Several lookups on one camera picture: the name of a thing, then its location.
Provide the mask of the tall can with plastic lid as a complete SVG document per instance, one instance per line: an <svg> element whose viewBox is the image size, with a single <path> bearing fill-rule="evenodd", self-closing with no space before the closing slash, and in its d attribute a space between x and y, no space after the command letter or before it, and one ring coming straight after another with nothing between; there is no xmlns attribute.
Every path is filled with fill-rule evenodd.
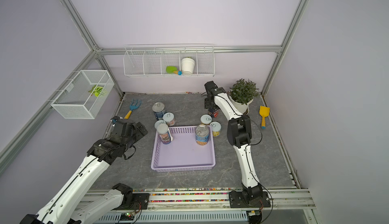
<svg viewBox="0 0 389 224"><path fill-rule="evenodd" d="M161 142L165 145L170 144L172 142L172 137L169 131L169 126L167 124L160 124L157 127L157 133Z"/></svg>

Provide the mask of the dark blue tin can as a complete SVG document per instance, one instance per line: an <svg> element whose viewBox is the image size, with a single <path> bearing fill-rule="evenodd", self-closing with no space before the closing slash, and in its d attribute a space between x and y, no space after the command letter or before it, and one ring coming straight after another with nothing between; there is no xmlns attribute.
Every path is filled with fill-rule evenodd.
<svg viewBox="0 0 389 224"><path fill-rule="evenodd" d="M152 110L154 112L157 121L163 120L163 116L165 115L166 110L165 110L165 105L162 102L156 102L153 105Z"/></svg>

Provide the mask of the blue Progresso soup can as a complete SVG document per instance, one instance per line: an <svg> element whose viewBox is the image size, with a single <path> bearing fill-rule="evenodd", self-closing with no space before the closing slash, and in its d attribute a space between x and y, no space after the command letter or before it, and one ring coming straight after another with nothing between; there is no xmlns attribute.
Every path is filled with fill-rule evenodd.
<svg viewBox="0 0 389 224"><path fill-rule="evenodd" d="M205 146L209 141L210 129L207 125L198 125L195 128L196 143Z"/></svg>

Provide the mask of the dark labelled tin can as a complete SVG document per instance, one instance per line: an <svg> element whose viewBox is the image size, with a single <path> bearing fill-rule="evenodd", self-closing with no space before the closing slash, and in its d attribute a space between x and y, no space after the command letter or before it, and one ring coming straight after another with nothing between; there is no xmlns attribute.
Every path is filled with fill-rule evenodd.
<svg viewBox="0 0 389 224"><path fill-rule="evenodd" d="M208 109L208 114L209 114L212 118L216 118L216 117L218 117L219 109L209 108L209 109Z"/></svg>

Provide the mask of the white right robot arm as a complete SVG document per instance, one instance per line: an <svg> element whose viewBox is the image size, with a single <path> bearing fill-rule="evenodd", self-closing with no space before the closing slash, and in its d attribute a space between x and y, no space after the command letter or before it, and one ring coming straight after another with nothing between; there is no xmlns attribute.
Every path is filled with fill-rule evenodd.
<svg viewBox="0 0 389 224"><path fill-rule="evenodd" d="M251 119L239 112L230 101L226 91L213 81L205 83L207 97L206 109L220 109L225 115L227 139L233 146L240 164L242 190L229 193L230 208L263 208L271 207L271 197L259 182L251 155Z"/></svg>

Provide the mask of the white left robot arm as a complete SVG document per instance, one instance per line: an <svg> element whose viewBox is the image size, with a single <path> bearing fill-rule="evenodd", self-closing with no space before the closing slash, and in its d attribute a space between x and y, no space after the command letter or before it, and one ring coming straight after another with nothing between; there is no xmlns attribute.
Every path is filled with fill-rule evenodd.
<svg viewBox="0 0 389 224"><path fill-rule="evenodd" d="M119 207L141 208L142 203L133 197L133 189L119 183L103 197L85 208L78 204L98 177L117 158L128 157L125 152L148 134L141 122L132 122L118 116L112 118L113 130L107 138L96 141L88 150L78 170L61 190L36 214L27 214L23 224L92 224L106 213Z"/></svg>

